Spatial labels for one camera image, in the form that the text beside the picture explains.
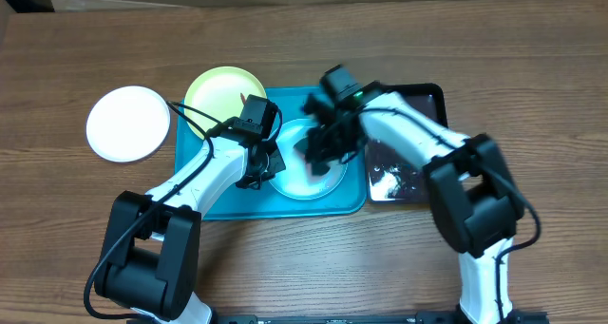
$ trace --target blue tray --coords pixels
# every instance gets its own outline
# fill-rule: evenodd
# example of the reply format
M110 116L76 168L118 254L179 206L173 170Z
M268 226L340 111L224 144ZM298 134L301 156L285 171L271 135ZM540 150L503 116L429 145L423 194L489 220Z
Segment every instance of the blue tray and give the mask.
M280 107L283 121L306 118L300 108L309 93L323 97L318 86L269 87L266 96ZM178 119L175 171L186 165L202 147L182 118ZM363 154L349 162L344 179L330 194L316 200L292 200L265 182L261 190L243 190L234 185L219 196L204 220L276 219L288 217L345 215L359 210L368 196Z

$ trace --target wooden table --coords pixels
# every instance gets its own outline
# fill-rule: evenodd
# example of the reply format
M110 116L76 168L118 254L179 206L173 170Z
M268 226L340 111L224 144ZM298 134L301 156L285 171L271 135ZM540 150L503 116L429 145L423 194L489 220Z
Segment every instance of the wooden table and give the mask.
M516 306L552 323L606 320L608 0L502 0L11 16L0 53L0 322L97 322L82 290L112 201L172 173L173 135L144 162L90 150L86 116L106 92L135 84L179 100L222 65L266 86L312 85L340 62L362 82L437 83L454 129L491 133L544 224L540 243L511 258ZM532 230L526 216L517 241ZM201 231L197 293L221 314L458 302L456 254L425 206Z

